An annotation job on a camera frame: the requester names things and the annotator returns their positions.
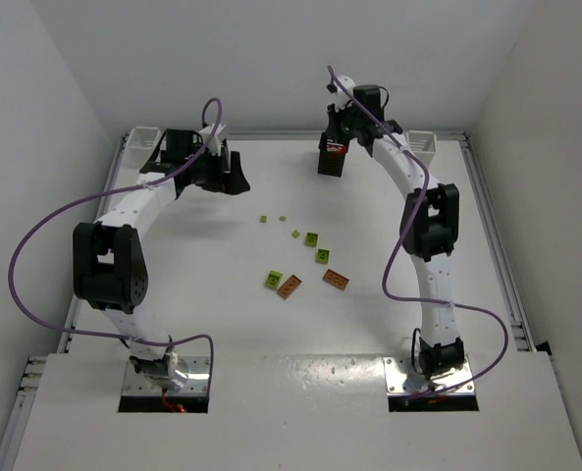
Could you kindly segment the lime square lego brick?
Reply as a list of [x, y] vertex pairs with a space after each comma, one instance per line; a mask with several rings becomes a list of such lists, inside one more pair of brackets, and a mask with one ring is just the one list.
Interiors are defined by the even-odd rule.
[[308, 247], [316, 247], [318, 244], [318, 235], [316, 233], [307, 233], [304, 244]]

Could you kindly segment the lime rounded lego brick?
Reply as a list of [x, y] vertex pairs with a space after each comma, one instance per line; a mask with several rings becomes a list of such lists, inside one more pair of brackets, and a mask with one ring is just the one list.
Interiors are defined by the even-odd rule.
[[271, 270], [266, 277], [264, 287], [271, 290], [277, 290], [279, 288], [282, 278], [283, 274], [281, 272]]

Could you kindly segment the lime lego brick mid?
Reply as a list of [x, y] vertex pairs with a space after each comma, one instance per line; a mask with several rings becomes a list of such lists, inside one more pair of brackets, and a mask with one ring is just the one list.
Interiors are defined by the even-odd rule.
[[329, 263], [330, 251], [327, 249], [318, 248], [316, 253], [316, 262], [327, 265]]

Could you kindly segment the tan thin lego plate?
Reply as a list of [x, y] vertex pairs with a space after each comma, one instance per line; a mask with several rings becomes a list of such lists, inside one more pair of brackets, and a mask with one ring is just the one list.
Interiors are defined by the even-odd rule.
[[277, 289], [277, 295], [282, 299], [288, 299], [302, 284], [302, 280], [296, 275], [290, 275]]

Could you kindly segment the brown long lego plate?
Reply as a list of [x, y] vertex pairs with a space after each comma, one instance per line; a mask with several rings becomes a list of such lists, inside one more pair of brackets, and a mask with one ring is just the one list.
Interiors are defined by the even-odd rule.
[[339, 290], [345, 290], [349, 284], [349, 278], [331, 269], [326, 271], [323, 281]]

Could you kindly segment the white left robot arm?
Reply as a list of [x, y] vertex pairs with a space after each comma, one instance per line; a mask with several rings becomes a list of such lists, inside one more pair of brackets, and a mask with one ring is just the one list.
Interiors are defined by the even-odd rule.
[[136, 189], [73, 233], [75, 295], [125, 336], [135, 372], [156, 380], [174, 376], [178, 355], [144, 301], [149, 281], [142, 240], [191, 185], [227, 195], [250, 190], [239, 153], [228, 147], [226, 126], [163, 131], [138, 171]]

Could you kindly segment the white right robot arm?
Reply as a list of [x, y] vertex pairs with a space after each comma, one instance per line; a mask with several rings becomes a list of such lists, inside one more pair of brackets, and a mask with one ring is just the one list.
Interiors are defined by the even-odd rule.
[[327, 85], [333, 95], [324, 154], [346, 152], [352, 140], [379, 163], [404, 197], [400, 242], [413, 262], [422, 304], [417, 355], [426, 379], [464, 363], [464, 344], [454, 320], [450, 256], [458, 238], [459, 191], [437, 181], [415, 155], [394, 120], [384, 119], [381, 87], [356, 85], [347, 77]]

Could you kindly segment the black bin right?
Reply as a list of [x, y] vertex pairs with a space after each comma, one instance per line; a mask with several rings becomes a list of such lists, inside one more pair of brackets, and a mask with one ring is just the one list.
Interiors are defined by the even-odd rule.
[[327, 142], [337, 142], [341, 144], [345, 144], [347, 146], [348, 151], [348, 143], [343, 141], [339, 142], [333, 139], [330, 136], [327, 136], [325, 133], [321, 134], [321, 138], [319, 141], [319, 159], [318, 159], [318, 173], [320, 175], [331, 176], [331, 177], [340, 177], [343, 174], [344, 169], [344, 159], [346, 154], [328, 154], [326, 153], [323, 148], [324, 144]]

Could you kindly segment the white bin far left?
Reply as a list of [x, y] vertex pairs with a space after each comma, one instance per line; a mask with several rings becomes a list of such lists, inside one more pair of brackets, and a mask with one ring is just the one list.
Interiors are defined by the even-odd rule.
[[124, 159], [129, 168], [138, 169], [150, 158], [162, 136], [162, 130], [155, 127], [134, 127], [125, 143]]

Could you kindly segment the white bin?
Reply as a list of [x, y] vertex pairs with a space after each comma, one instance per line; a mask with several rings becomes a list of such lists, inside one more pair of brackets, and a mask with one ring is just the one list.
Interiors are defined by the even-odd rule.
[[134, 127], [125, 143], [124, 159], [129, 168], [138, 169], [150, 158], [162, 136], [162, 130], [155, 127]]
[[437, 136], [430, 131], [407, 131], [405, 137], [410, 150], [429, 167], [437, 152]]

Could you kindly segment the white bin far right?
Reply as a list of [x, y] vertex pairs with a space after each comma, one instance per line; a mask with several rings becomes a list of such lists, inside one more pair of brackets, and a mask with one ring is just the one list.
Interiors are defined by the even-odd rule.
[[407, 131], [405, 137], [410, 150], [429, 167], [437, 152], [437, 136], [430, 131]]

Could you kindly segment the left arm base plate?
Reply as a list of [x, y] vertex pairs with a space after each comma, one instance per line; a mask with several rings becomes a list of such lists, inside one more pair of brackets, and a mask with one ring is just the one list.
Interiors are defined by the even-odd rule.
[[180, 356], [164, 376], [136, 373], [128, 363], [122, 383], [122, 396], [160, 396], [162, 390], [169, 396], [205, 396], [208, 393], [209, 356]]

